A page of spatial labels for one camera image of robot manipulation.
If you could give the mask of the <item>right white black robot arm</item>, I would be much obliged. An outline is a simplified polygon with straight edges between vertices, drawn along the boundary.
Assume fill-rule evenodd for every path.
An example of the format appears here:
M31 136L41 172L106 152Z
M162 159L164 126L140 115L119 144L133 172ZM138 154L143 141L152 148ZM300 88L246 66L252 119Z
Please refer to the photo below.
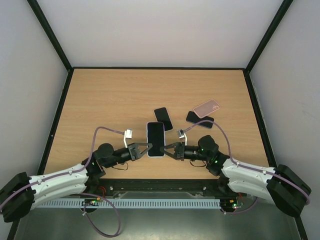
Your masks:
M218 191L229 196L244 193L274 204L288 216L297 218L310 203L311 188L288 166L263 167L244 163L219 151L218 144L205 135L197 146L175 142L160 147L165 155L179 161L203 161L206 169L221 177Z

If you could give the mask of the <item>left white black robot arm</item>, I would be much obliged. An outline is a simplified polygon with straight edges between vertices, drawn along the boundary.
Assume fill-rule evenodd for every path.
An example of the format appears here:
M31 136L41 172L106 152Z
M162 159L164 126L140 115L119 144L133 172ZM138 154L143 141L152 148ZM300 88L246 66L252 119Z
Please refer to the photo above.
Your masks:
M34 176L18 173L0 190L0 214L11 223L48 201L81 194L105 175L106 168L138 160L151 148L150 143L131 143L115 150L103 143L89 158L68 169Z

